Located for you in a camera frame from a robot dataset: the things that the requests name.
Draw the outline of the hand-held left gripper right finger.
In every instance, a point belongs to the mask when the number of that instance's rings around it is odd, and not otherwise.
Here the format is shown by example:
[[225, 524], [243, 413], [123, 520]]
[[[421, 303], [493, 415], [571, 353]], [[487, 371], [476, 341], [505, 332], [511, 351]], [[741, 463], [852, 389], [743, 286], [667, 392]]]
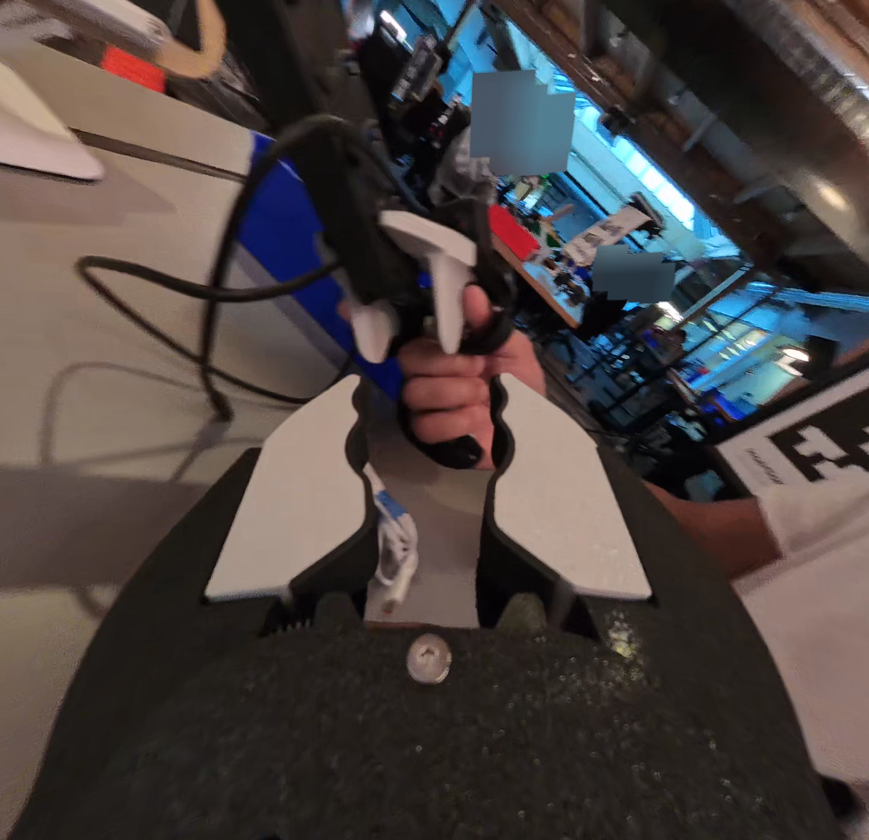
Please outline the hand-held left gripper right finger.
[[592, 628], [587, 597], [653, 598], [635, 542], [586, 429], [515, 376], [491, 383], [494, 472], [479, 552], [479, 622], [518, 595], [559, 627]]

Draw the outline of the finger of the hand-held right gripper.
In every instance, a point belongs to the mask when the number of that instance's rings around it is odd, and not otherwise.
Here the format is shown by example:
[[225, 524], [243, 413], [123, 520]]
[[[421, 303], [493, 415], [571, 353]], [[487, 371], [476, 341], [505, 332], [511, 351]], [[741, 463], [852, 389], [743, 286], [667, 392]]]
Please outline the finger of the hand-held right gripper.
[[458, 353], [465, 321], [463, 292], [473, 279], [476, 244], [450, 227], [407, 211], [381, 212], [379, 226], [398, 248], [427, 264], [441, 350]]
[[349, 302], [349, 324], [358, 353], [367, 363], [381, 365], [401, 331], [401, 320], [389, 301]]

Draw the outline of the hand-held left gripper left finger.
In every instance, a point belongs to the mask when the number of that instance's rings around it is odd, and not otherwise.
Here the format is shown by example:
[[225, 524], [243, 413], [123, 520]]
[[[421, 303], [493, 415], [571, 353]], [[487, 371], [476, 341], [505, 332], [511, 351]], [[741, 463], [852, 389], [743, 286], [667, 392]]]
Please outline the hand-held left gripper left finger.
[[362, 595], [378, 561], [377, 514], [357, 375], [301, 407], [267, 436], [203, 597], [279, 599], [306, 624], [331, 594]]

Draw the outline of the blue plastic bin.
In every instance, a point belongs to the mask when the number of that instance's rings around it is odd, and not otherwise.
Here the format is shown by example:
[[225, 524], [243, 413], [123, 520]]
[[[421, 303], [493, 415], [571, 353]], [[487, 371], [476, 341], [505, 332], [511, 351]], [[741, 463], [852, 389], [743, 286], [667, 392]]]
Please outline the blue plastic bin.
[[[257, 287], [282, 284], [322, 267], [323, 225], [288, 156], [269, 169], [240, 225], [237, 263]], [[339, 313], [342, 281], [324, 278], [270, 302], [323, 359], [339, 368], [354, 350]]]

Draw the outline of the white cable blue tie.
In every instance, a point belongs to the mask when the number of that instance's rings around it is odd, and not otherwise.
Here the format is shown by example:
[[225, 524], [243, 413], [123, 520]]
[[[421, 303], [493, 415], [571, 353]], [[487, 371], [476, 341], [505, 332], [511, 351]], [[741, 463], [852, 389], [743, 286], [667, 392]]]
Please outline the white cable blue tie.
[[373, 465], [363, 470], [377, 511], [378, 562], [375, 580], [381, 588], [380, 611], [391, 615], [409, 592], [419, 564], [418, 531], [408, 510], [385, 487]]

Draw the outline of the person's right forearm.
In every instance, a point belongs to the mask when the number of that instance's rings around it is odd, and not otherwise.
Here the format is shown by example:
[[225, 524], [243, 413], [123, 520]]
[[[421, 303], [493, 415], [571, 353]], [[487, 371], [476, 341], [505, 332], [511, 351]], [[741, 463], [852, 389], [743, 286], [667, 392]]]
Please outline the person's right forearm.
[[729, 581], [766, 568], [782, 558], [755, 499], [694, 502], [676, 498], [646, 481], [643, 485]]

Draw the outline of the grey desk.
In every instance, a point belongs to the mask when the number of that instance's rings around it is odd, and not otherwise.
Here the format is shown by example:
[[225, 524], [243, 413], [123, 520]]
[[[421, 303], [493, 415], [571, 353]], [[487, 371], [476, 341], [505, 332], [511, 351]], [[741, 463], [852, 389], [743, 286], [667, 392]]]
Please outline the grey desk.
[[[202, 281], [253, 138], [40, 44], [5, 60], [103, 164], [94, 185], [2, 168], [2, 666], [75, 666], [134, 563], [244, 449], [288, 416], [224, 387], [218, 429], [186, 360], [80, 279], [82, 256]], [[223, 309], [217, 365], [265, 388], [319, 393], [341, 346], [298, 303]], [[372, 447], [414, 513], [420, 568], [394, 625], [476, 625], [471, 584], [482, 475], [405, 442], [372, 381]]]

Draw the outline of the person's right hand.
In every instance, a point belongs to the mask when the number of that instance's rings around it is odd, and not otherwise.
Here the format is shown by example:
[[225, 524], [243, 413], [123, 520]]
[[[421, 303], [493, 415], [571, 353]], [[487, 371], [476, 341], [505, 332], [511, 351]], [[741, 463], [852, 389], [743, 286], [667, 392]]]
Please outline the person's right hand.
[[491, 379], [506, 373], [539, 395], [547, 394], [535, 348], [516, 329], [499, 349], [484, 356], [444, 353], [437, 338], [419, 338], [399, 350], [398, 363], [405, 382], [401, 402], [415, 438], [442, 444], [469, 437], [480, 449], [475, 463], [480, 469], [491, 467]]

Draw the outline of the red plastic bin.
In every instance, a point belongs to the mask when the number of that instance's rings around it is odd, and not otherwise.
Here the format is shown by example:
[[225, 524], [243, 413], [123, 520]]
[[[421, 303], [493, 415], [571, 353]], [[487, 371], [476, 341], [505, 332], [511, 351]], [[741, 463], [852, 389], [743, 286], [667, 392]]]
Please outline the red plastic bin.
[[520, 261], [538, 252], [540, 243], [537, 237], [522, 226], [505, 206], [490, 205], [487, 215], [493, 238], [498, 239]]

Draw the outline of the orange traffic cone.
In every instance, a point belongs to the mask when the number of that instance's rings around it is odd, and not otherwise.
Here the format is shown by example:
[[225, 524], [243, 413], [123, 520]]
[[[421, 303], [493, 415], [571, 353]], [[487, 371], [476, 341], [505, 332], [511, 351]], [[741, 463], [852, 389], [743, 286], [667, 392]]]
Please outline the orange traffic cone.
[[100, 67], [109, 74], [159, 95], [166, 93], [167, 77], [161, 68], [111, 44], [103, 49]]

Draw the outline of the black white marker sign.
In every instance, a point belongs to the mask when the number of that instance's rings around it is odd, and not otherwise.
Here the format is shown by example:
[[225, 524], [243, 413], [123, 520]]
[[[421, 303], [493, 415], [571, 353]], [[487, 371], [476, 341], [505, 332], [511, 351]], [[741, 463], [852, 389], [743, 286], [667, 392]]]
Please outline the black white marker sign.
[[713, 448], [747, 493], [868, 474], [868, 371], [805, 390]]

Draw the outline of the person's white sleeve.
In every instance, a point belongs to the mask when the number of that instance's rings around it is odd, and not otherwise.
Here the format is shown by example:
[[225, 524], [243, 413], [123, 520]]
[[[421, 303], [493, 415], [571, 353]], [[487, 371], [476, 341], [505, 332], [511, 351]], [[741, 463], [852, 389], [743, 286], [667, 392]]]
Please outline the person's white sleeve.
[[868, 779], [868, 483], [768, 487], [779, 558], [735, 582], [775, 661], [816, 769]]

